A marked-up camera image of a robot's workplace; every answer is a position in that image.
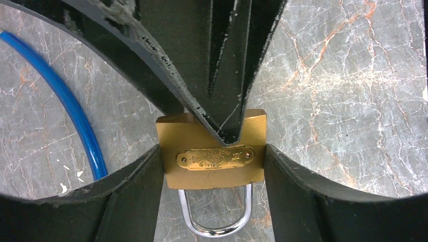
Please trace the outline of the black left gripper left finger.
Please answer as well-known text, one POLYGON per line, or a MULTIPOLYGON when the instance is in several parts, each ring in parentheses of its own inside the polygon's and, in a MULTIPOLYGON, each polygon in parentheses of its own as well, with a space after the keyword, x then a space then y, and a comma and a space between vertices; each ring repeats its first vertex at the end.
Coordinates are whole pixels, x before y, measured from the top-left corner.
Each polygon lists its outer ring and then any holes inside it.
POLYGON ((1 241, 153 241, 164 181, 159 146, 64 196, 1 195, 1 241))

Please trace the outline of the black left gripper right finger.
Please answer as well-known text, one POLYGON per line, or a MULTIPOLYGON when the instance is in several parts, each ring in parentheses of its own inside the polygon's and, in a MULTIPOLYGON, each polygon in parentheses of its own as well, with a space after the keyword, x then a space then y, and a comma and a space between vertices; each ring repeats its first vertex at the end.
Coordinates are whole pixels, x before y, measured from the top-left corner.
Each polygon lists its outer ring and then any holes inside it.
POLYGON ((264 176, 276 241, 427 241, 427 194, 397 199, 362 192, 270 144, 264 176))

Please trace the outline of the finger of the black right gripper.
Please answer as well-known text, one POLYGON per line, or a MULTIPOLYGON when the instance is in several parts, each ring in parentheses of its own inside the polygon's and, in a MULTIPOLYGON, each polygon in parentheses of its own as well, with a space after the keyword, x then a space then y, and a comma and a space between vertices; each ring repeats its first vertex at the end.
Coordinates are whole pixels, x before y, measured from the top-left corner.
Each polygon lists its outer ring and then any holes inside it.
POLYGON ((163 114, 190 111, 224 145, 231 139, 208 118, 161 45, 123 1, 4 1, 77 38, 101 56, 163 114))
POLYGON ((255 76, 286 1, 211 1, 208 123, 224 144, 240 140, 255 76))

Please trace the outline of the blue cable lock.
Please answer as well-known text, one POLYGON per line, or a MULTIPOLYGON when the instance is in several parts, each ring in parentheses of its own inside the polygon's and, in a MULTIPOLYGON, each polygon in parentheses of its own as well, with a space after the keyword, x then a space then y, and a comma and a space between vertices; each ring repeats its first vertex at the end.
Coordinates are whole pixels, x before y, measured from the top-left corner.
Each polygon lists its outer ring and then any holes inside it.
POLYGON ((8 31, 1 31, 1 40, 28 61, 51 87, 68 113, 79 135, 95 181, 108 175, 100 146, 78 100, 62 78, 26 42, 8 31))

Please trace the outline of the brass padlock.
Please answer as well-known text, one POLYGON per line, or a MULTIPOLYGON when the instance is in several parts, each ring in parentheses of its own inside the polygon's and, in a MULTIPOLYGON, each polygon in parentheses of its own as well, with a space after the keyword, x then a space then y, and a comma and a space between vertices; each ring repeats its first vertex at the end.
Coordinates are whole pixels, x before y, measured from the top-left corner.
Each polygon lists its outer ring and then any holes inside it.
POLYGON ((264 180, 266 121, 263 109, 246 110, 240 141, 223 146, 190 113, 157 119, 167 184, 178 191, 184 220, 194 234, 207 238, 226 237, 241 230, 249 221, 253 184, 264 180), (243 213, 235 222, 209 228, 193 219, 187 190, 232 187, 244 187, 243 213))

